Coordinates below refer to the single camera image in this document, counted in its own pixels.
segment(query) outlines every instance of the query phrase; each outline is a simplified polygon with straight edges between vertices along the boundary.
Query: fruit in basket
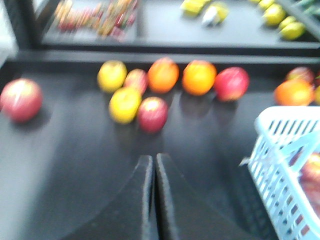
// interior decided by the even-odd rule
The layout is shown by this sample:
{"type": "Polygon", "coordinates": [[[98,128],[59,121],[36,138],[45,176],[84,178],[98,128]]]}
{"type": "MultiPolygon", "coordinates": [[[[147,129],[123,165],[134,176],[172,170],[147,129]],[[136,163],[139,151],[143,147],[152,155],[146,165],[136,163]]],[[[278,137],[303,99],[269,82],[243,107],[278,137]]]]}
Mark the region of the fruit in basket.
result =
{"type": "Polygon", "coordinates": [[[319,182],[300,181],[301,187],[310,203],[320,205],[320,186],[319,182]]]}
{"type": "Polygon", "coordinates": [[[318,184],[320,188],[320,154],[314,152],[307,159],[306,163],[301,169],[302,181],[309,181],[318,184]]]}
{"type": "Polygon", "coordinates": [[[317,105],[320,105],[320,86],[317,86],[314,90],[314,101],[317,105]]]}

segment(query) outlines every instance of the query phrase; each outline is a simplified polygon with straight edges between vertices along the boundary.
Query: white plastic basket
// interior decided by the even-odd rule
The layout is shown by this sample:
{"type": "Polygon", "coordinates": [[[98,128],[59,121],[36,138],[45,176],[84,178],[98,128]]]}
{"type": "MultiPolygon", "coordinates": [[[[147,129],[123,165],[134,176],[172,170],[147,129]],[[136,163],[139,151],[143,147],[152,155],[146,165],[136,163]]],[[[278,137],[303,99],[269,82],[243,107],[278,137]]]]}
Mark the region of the white plastic basket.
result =
{"type": "Polygon", "coordinates": [[[248,169],[278,238],[320,240],[320,219],[299,184],[308,156],[320,152],[320,106],[269,107],[255,128],[258,138],[248,169]]]}

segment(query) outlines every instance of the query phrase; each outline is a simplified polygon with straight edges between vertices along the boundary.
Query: pear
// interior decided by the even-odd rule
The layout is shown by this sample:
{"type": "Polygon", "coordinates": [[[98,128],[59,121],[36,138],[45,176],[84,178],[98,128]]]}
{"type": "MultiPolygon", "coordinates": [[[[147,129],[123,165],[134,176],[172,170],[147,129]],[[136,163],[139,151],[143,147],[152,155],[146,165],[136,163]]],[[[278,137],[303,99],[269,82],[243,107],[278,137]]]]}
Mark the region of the pear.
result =
{"type": "Polygon", "coordinates": [[[279,29],[284,29],[288,24],[293,23],[296,21],[294,16],[287,16],[282,22],[279,24],[279,29]]]}
{"type": "Polygon", "coordinates": [[[301,22],[294,21],[285,26],[280,34],[285,40],[295,40],[305,33],[305,25],[301,22]]]}
{"type": "Polygon", "coordinates": [[[279,4],[272,4],[262,16],[268,26],[275,26],[281,23],[286,17],[286,12],[279,4]]]}
{"type": "Polygon", "coordinates": [[[258,6],[259,6],[260,9],[265,11],[274,3],[275,3],[275,0],[261,0],[258,3],[258,6]]]}

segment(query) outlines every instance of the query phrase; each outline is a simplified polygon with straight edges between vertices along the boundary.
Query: apple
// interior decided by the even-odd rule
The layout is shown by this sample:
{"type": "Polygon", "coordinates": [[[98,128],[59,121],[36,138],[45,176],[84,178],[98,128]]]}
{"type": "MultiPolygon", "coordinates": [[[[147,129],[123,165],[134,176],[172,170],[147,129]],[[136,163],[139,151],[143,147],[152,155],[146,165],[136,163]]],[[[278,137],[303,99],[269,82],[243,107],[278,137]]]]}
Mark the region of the apple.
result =
{"type": "Polygon", "coordinates": [[[156,96],[147,97],[142,101],[137,118],[140,128],[147,133],[160,131],[168,118],[167,103],[156,96]]]}
{"type": "Polygon", "coordinates": [[[298,66],[292,69],[287,73],[285,76],[285,80],[304,80],[308,82],[309,84],[314,83],[315,74],[314,72],[306,66],[298,66]]]}
{"type": "Polygon", "coordinates": [[[310,203],[320,205],[320,186],[314,181],[301,181],[301,187],[310,203]]]}
{"type": "Polygon", "coordinates": [[[142,69],[133,69],[124,80],[124,87],[133,87],[143,95],[148,87],[148,75],[142,69]]]}
{"type": "Polygon", "coordinates": [[[214,81],[216,97],[222,102],[240,99],[247,91],[250,78],[241,67],[228,67],[217,74],[214,81]]]}
{"type": "Polygon", "coordinates": [[[133,87],[121,87],[114,92],[109,102],[110,117],[119,124],[131,123],[142,101],[140,92],[133,87]]]}
{"type": "Polygon", "coordinates": [[[302,181],[312,181],[320,184],[320,153],[312,153],[301,169],[302,181]]]}
{"type": "Polygon", "coordinates": [[[127,67],[122,61],[106,61],[98,72],[98,85],[102,91],[114,93],[124,84],[127,73],[127,67]]]}
{"type": "Polygon", "coordinates": [[[32,119],[40,111],[43,93],[31,79],[19,78],[8,82],[0,95],[0,108],[16,123],[32,119]]]}

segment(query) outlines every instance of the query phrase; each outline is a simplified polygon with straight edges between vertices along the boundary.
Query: yellow pear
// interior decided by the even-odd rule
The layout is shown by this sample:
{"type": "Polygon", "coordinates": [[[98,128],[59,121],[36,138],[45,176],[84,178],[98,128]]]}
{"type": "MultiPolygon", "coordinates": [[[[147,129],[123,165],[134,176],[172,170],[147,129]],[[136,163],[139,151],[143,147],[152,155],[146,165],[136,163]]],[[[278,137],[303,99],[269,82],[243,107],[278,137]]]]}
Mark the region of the yellow pear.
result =
{"type": "Polygon", "coordinates": [[[281,36],[285,40],[295,40],[304,33],[305,25],[298,21],[289,23],[280,31],[281,36]]]}

